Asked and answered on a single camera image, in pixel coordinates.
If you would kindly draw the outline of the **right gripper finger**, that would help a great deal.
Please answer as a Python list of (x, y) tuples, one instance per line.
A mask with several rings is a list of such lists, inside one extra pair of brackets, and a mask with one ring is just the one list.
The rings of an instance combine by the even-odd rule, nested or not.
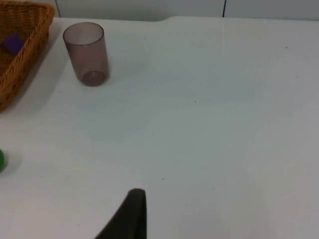
[(97, 239), (146, 239), (147, 198), (143, 189), (130, 190)]

